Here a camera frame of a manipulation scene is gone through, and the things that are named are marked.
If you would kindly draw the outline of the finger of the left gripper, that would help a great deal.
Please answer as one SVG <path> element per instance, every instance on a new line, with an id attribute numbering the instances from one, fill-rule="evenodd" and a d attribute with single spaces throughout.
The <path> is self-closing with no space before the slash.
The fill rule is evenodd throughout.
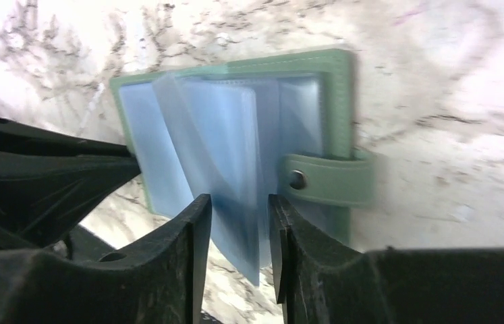
<path id="1" fill-rule="evenodd" d="M 140 173 L 124 145 L 0 118 L 0 248 L 44 248 Z"/>

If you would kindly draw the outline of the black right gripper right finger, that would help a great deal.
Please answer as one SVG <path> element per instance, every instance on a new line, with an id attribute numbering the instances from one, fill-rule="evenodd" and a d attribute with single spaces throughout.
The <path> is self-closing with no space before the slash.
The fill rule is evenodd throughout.
<path id="1" fill-rule="evenodd" d="M 269 196 L 286 323 L 504 323 L 504 248 L 358 252 Z"/>

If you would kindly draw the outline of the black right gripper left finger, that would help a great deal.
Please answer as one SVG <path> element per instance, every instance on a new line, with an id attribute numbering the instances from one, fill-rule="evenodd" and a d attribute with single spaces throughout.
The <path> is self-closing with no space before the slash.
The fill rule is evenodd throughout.
<path id="1" fill-rule="evenodd" d="M 211 198 L 97 261 L 0 251 L 0 323 L 199 323 Z"/>

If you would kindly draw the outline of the green card holder wallet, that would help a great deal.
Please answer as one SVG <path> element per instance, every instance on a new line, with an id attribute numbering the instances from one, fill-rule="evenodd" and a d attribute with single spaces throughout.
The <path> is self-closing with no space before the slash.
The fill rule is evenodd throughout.
<path id="1" fill-rule="evenodd" d="M 110 80 L 153 213 L 212 198 L 211 238 L 253 285 L 271 264 L 268 197 L 332 237 L 374 200 L 374 156 L 354 144 L 356 56 L 330 48 Z"/>

